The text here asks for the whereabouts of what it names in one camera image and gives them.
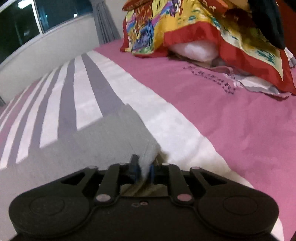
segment pink fabric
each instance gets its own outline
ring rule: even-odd
[[[192,69],[187,62],[139,59],[121,53],[121,44],[115,41],[96,51],[173,104],[233,171],[273,197],[280,207],[285,240],[290,240],[296,229],[296,97],[277,101],[234,89],[223,74],[204,70],[202,77],[203,69]]]

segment white pillow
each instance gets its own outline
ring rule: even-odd
[[[179,55],[200,62],[208,62],[219,56],[216,44],[206,40],[174,44],[169,49]]]

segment striped bed sheet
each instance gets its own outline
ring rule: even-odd
[[[272,233],[289,241],[296,229],[296,98],[280,102],[237,88],[222,73],[185,61],[139,59],[119,52],[120,45],[114,41],[77,56],[6,106],[0,116],[0,177],[25,165],[34,150],[129,104],[169,163],[184,170],[200,166],[272,196],[280,208]],[[7,211],[0,198],[3,241],[13,235],[1,229]]]

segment window sill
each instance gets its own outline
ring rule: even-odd
[[[65,26],[67,26],[68,24],[71,24],[77,20],[81,20],[83,18],[89,18],[92,17],[92,13],[86,13],[84,15],[78,16],[76,18],[70,19],[66,22],[63,22],[53,28],[51,28],[50,30],[48,30],[47,32],[45,32],[44,34],[39,34],[36,37],[32,38],[30,41],[28,41],[27,43],[25,43],[24,45],[22,45],[20,48],[18,48],[16,51],[14,51],[11,55],[9,55],[2,63],[0,63],[0,71],[5,67],[5,65],[7,65],[11,60],[13,60],[16,56],[18,56],[21,52],[23,52],[26,48],[28,48],[29,46],[31,46],[32,44],[34,44],[35,42],[41,40],[43,37],[52,34],[53,32],[55,32],[58,29],[61,29]]]

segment window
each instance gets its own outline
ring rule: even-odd
[[[36,0],[43,30],[47,30],[69,19],[92,12],[89,0]]]
[[[35,3],[0,0],[0,64],[37,35],[92,12],[89,0],[35,0]]]
[[[39,33],[31,0],[9,5],[0,13],[0,63]]]

